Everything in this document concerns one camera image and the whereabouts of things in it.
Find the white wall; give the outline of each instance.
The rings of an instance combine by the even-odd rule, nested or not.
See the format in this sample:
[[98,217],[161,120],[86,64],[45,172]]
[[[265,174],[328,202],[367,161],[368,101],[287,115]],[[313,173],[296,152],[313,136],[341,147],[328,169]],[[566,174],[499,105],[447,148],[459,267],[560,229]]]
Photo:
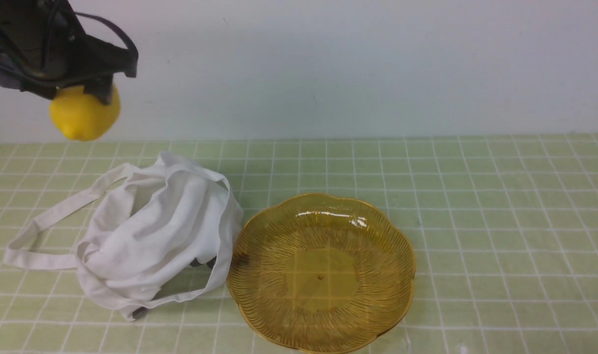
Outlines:
[[[72,6],[140,50],[105,140],[598,131],[598,0]],[[61,140],[47,105],[0,89],[0,142]]]

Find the grid tile surface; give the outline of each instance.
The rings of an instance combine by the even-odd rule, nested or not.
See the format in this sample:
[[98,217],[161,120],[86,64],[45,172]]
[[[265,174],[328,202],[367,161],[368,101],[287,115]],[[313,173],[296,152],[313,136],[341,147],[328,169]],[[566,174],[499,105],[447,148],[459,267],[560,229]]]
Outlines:
[[[309,192],[386,211],[415,248],[415,300],[359,353],[598,354],[598,134],[2,145],[0,353],[292,352],[256,336],[225,287],[127,323],[85,298],[74,271],[1,264],[32,217],[162,150],[227,175],[245,219]],[[69,253],[99,202],[32,248]],[[185,269],[162,293],[207,276]]]

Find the amber glass bowl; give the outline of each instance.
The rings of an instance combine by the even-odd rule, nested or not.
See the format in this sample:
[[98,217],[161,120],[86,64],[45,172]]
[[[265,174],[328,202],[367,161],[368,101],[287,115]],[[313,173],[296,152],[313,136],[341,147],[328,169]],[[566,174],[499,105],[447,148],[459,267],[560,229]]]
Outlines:
[[401,321],[415,267],[410,242],[381,211],[309,194],[247,223],[227,283],[247,323],[267,340],[342,354]]

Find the white strap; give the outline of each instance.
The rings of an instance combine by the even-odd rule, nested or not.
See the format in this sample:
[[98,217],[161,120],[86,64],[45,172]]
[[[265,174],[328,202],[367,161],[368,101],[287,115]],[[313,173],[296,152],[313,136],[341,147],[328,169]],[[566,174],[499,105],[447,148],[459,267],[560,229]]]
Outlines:
[[4,263],[22,267],[24,269],[54,270],[76,267],[76,255],[50,255],[22,249],[31,240],[45,229],[63,220],[73,212],[83,208],[90,202],[100,198],[110,185],[122,178],[128,177],[133,172],[131,164],[122,164],[106,174],[100,176],[92,186],[80,193],[46,210],[43,214],[32,219],[28,226],[12,240],[6,247]]

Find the lemon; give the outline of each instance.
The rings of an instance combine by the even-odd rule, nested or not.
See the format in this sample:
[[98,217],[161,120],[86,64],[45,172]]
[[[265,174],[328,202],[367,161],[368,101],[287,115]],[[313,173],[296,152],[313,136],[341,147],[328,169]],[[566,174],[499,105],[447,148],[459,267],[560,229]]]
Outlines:
[[50,103],[54,125],[70,140],[92,141],[101,137],[119,116],[119,95],[105,106],[97,98],[83,93],[83,87],[59,89]]

